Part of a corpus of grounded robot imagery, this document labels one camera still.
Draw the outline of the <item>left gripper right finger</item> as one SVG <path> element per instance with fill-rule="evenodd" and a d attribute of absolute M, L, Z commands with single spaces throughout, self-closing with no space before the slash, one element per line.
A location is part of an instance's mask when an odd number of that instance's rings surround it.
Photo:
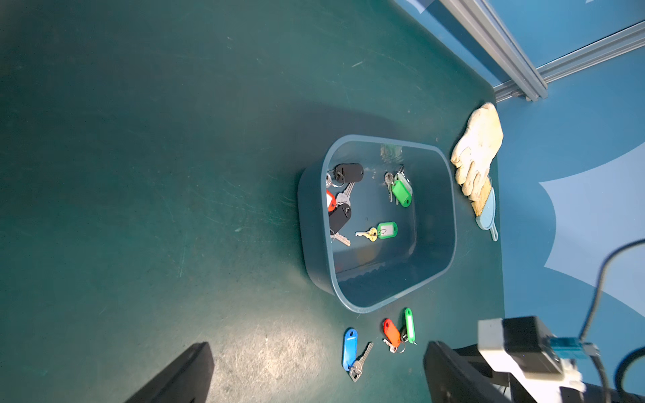
<path fill-rule="evenodd" d="M 433 403 L 510 402 L 487 378 L 443 342 L 428 344 L 423 365 Z"/>

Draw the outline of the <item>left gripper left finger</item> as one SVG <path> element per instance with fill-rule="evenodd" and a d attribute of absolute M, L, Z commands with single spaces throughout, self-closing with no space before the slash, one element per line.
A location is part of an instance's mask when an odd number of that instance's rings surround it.
<path fill-rule="evenodd" d="M 204 403 L 208 399 L 213 371 L 214 361 L 210 344 L 193 344 L 127 399 L 127 403 Z"/>

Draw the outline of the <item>key with light green tag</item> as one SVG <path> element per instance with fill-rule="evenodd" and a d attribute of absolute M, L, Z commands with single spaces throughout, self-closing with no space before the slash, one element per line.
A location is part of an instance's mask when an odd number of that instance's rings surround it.
<path fill-rule="evenodd" d="M 404 317 L 404 327 L 401 331 L 401 340 L 405 343 L 415 344 L 416 329 L 415 329 L 415 322 L 414 322 L 412 309 L 409 307 L 406 307 L 403 310 L 403 317 Z"/>

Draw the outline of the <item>key with red tag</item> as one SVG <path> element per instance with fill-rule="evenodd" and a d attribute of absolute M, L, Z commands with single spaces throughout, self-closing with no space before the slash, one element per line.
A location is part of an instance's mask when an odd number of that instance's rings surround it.
<path fill-rule="evenodd" d="M 326 198 L 327 198 L 328 212 L 332 213 L 337 208 L 336 198 L 334 194 L 329 190 L 326 191 Z"/>
<path fill-rule="evenodd" d="M 405 343 L 402 340 L 401 332 L 391 319 L 386 318 L 383 321 L 382 331 L 384 334 L 383 343 L 388 346 L 389 351 L 392 354 L 402 354 L 405 351 Z"/>

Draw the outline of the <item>key with blue tag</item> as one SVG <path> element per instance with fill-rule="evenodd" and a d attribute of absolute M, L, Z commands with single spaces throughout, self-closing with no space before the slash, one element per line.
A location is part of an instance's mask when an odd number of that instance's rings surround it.
<path fill-rule="evenodd" d="M 364 362 L 374 347 L 373 342 L 368 342 L 363 354 L 359 355 L 358 342 L 358 331 L 349 328 L 344 334 L 342 366 L 353 382 L 357 382 L 361 378 L 364 372 Z"/>

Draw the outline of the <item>key with bright green tag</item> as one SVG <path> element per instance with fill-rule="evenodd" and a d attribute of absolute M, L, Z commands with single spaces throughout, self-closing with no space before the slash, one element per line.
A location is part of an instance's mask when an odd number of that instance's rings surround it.
<path fill-rule="evenodd" d="M 389 201 L 408 208 L 413 201 L 413 188 L 405 174 L 405 167 L 400 166 L 396 172 L 387 172 L 384 183 L 388 191 Z"/>

